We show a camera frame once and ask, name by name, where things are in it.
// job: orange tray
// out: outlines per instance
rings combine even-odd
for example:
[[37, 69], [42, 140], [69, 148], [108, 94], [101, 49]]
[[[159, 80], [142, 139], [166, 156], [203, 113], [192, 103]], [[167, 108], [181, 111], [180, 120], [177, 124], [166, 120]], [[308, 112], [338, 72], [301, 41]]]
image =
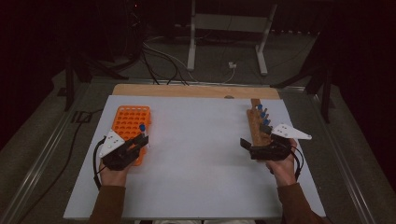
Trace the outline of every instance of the orange tray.
[[[146, 126], [147, 133], [149, 131], [150, 123], [150, 110], [148, 106], [121, 105], [117, 110], [111, 129], [123, 140], [127, 141], [141, 134], [139, 129], [140, 124], [144, 124]], [[134, 166], [138, 166], [143, 162], [143, 158], [146, 153], [146, 147], [142, 147], [139, 158], [134, 161]]]

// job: person's arm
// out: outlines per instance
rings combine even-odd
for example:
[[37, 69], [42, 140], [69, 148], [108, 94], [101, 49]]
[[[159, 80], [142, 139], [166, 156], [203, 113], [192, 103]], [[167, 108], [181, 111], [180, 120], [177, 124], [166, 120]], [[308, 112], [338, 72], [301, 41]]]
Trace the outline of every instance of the person's arm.
[[[297, 147], [296, 141], [290, 139], [292, 151]], [[328, 223], [312, 212], [303, 190], [294, 175], [294, 157], [290, 154], [283, 161], [266, 161], [272, 170], [277, 184], [277, 193], [283, 207], [282, 223], [287, 224], [322, 224]]]
[[131, 165], [122, 171], [111, 171], [105, 168], [100, 172], [102, 187], [99, 190], [89, 224], [120, 223], [124, 205], [126, 178], [130, 167]]

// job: blue cap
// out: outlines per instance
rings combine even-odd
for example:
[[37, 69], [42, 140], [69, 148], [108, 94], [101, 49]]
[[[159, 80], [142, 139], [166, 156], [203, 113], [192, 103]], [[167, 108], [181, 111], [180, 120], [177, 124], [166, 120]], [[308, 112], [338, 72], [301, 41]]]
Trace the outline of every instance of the blue cap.
[[140, 129], [141, 132], [144, 132], [146, 130], [145, 124], [140, 124], [139, 125], [139, 129]]

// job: dark background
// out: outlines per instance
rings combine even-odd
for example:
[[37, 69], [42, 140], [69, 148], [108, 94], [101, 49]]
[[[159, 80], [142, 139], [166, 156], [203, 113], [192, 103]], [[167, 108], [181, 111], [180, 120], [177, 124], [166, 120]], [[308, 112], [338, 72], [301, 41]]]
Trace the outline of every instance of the dark background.
[[[142, 25], [158, 34], [172, 37], [174, 24], [190, 22], [190, 2], [185, 0], [134, 1]], [[262, 1], [197, 1], [197, 11], [239, 15], [261, 15], [249, 5]], [[104, 11], [103, 1], [14, 1], [1, 3], [4, 17], [1, 29], [1, 124], [0, 148], [52, 91], [51, 78], [64, 70], [64, 41], [82, 48], [96, 58], [120, 54], [116, 43], [124, 35], [120, 1], [113, 12]], [[341, 93], [359, 123], [390, 184], [396, 189], [393, 166], [393, 129], [395, 128], [396, 52], [395, 6], [390, 1], [285, 1], [279, 4], [273, 29], [317, 35], [317, 42], [304, 68], [316, 63], [332, 63], [333, 84]], [[112, 15], [120, 13], [120, 18]]]

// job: person's hand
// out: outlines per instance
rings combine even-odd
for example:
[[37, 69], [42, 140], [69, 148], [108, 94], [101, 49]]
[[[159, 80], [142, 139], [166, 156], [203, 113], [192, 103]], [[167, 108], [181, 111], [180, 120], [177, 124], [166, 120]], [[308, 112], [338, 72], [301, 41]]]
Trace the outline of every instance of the person's hand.
[[129, 164], [125, 169], [121, 171], [112, 171], [108, 168], [103, 169], [105, 166], [103, 163], [100, 163], [99, 169], [102, 170], [100, 172], [100, 178], [102, 180], [102, 186], [119, 186], [125, 187], [126, 177], [128, 175], [129, 169], [132, 167], [133, 162]]
[[[297, 142], [294, 139], [290, 139], [291, 150], [295, 151], [297, 147]], [[278, 187], [283, 187], [287, 185], [295, 184], [296, 178], [294, 175], [294, 157], [289, 155], [283, 161], [266, 161], [266, 166], [268, 169], [272, 170], [274, 173], [276, 184]]]

